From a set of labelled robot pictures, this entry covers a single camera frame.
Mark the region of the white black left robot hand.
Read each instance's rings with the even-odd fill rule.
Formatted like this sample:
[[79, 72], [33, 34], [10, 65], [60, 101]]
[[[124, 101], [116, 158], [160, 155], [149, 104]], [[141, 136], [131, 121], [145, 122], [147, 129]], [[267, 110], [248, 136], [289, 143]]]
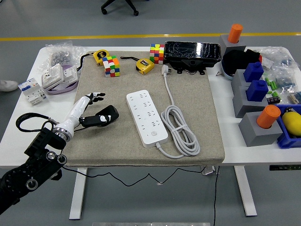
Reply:
[[74, 129], [79, 126], [79, 118], [84, 113], [88, 105], [92, 105], [94, 102], [102, 101], [105, 93], [92, 92], [81, 97], [68, 112], [63, 122], [59, 123], [57, 127], [63, 128], [68, 132], [73, 132]]

